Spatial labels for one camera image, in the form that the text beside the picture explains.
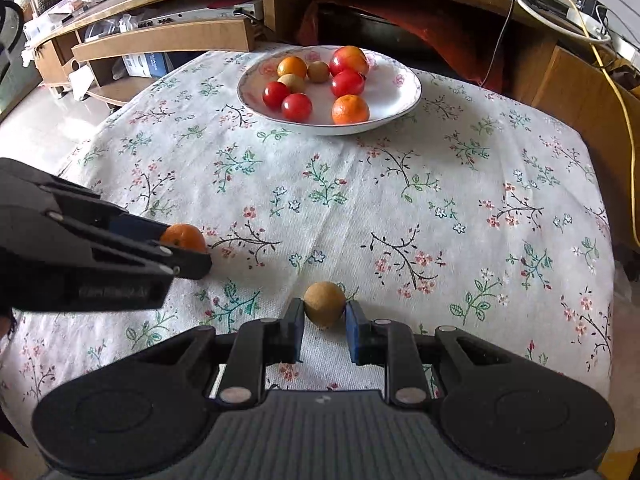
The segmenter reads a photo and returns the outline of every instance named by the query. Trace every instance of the ribbed gray surface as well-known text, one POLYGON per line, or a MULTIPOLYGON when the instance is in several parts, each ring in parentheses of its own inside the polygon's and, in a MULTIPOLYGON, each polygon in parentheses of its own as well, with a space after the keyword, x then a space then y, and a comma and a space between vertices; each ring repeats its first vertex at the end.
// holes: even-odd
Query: ribbed gray surface
MULTIPOLYGON (((51 472, 48 480, 68 479, 51 472)), ((377 391, 268 393, 220 416, 194 453, 149 480, 498 480, 441 439, 429 418, 389 409, 377 391)), ((594 472, 575 480, 595 480, 594 472)))

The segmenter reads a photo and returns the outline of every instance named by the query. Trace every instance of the floral plate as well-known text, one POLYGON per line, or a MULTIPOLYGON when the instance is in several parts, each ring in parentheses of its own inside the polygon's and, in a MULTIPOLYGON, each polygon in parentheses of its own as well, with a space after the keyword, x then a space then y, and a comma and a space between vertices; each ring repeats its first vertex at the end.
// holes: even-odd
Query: floral plate
POLYGON ((280 51, 250 66, 238 83, 238 97, 242 104, 254 113, 277 123, 293 124, 301 133, 312 135, 349 135, 372 130, 411 111, 420 100, 422 87, 414 72, 389 56, 364 50, 369 61, 367 83, 362 93, 369 105, 370 118, 364 123, 334 124, 331 108, 335 97, 330 81, 313 84, 306 80, 305 93, 311 99, 314 110, 306 123, 293 123, 284 119, 279 111, 269 109, 262 102, 262 91, 270 81, 276 81, 278 64, 287 56, 299 56, 307 63, 329 63, 337 46, 307 46, 280 51))

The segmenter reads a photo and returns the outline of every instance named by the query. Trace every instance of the plate rim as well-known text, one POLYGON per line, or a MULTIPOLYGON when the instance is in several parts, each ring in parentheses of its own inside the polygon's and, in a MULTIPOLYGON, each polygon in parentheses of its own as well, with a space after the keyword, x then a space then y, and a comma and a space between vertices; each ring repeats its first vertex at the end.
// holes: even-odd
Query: plate rim
MULTIPOLYGON (((281 51, 280 53, 278 53, 278 55, 283 54, 285 52, 294 52, 297 50, 305 50, 305 49, 313 49, 313 48, 318 48, 318 47, 322 47, 322 48, 341 48, 340 46, 337 45, 309 45, 309 46, 295 46, 292 45, 291 48, 286 48, 283 51, 281 51)), ((413 110, 417 104, 420 102, 420 99, 422 97, 422 82, 420 81, 420 78, 418 77, 418 75, 414 72, 414 69, 412 69, 411 67, 408 67, 407 65, 405 65, 404 63, 398 61, 397 59, 392 58, 391 56, 387 56, 386 54, 381 54, 380 52, 377 52, 375 50, 371 50, 368 48, 364 48, 363 50, 365 50, 366 52, 370 52, 372 54, 378 54, 379 56, 383 56, 387 59, 391 59, 392 61, 398 63, 402 68, 404 68, 405 70, 411 72, 416 81, 417 81, 417 89, 418 92, 417 95, 418 97, 415 99, 414 102, 412 102, 407 108, 405 108, 404 110, 402 110, 401 112, 398 112, 397 114, 394 115, 390 115, 384 118, 380 118, 380 119, 375 119, 373 121, 363 121, 363 122, 359 122, 359 123, 350 123, 350 124, 309 124, 309 123, 296 123, 294 121, 287 121, 286 119, 274 119, 273 117, 269 117, 268 115, 265 115, 261 112, 259 112, 258 110, 256 110, 255 108, 253 108, 249 103, 247 103, 244 98, 242 97, 242 94, 240 93, 240 87, 242 86, 242 82, 248 78, 248 73, 249 71, 254 68, 255 66, 258 65, 258 63, 261 62, 265 62, 266 59, 261 59, 261 60, 256 60, 253 64, 249 65, 247 67, 247 69, 244 71, 244 73, 241 75, 240 79, 238 80, 238 84, 236 85, 236 95, 238 96, 238 100, 242 103, 242 106, 248 107, 249 110, 251 110, 253 113, 259 115, 262 118, 265 118, 269 121, 275 121, 275 122, 279 122, 279 123, 286 123, 286 124, 296 124, 297 126, 312 126, 314 128, 349 128, 351 126, 359 126, 362 124, 376 124, 379 123, 381 121, 392 121, 394 119, 397 119, 398 117, 401 117, 407 113, 409 113, 411 110, 413 110)))

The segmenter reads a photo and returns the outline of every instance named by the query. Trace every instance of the floral pattern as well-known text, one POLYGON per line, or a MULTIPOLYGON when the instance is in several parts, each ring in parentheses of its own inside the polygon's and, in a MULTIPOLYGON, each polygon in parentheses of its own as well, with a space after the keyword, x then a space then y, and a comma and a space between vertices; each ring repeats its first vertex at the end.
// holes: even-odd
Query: floral pattern
MULTIPOLYGON (((454 324, 606 396, 613 257, 580 135, 420 71, 420 102, 402 118, 359 138, 300 134, 236 96, 245 67, 274 77, 271 56, 292 48, 259 45, 179 68, 66 158, 64 178, 104 200, 201 227, 212 271, 174 280, 157 312, 20 313, 0 343, 10 418, 28 421, 56 384, 199 324, 224 333, 279 317, 322 280, 370 316, 431 333, 454 324)), ((300 359, 268 368, 267 386, 383 387, 383 372, 353 367, 332 331, 307 324, 300 359)), ((439 394, 431 378, 430 389, 439 394)))

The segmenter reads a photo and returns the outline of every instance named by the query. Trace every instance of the wooden tv stand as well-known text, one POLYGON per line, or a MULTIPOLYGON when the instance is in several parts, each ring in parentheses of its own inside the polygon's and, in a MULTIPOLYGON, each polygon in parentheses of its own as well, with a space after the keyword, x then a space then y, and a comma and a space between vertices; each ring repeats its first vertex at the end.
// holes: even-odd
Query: wooden tv stand
MULTIPOLYGON (((178 23, 143 28, 83 43, 87 26, 123 12, 165 0, 108 0, 41 41, 36 65, 50 87, 67 88, 67 75, 87 62, 96 78, 89 94, 124 105, 149 86, 151 78, 113 81, 111 67, 123 54, 185 50, 251 51, 254 35, 248 20, 178 23)), ((312 0, 263 0, 264 24, 276 40, 293 42, 312 0)), ((451 0, 506 16, 510 0, 451 0)), ((620 104, 599 70, 559 46, 560 37, 516 6, 505 38, 504 94, 539 108, 577 129, 590 148, 615 240, 633 245, 630 215, 630 143, 620 104)), ((590 59, 582 44, 567 42, 590 59)), ((635 131, 640 132, 640 101, 620 88, 635 131)))

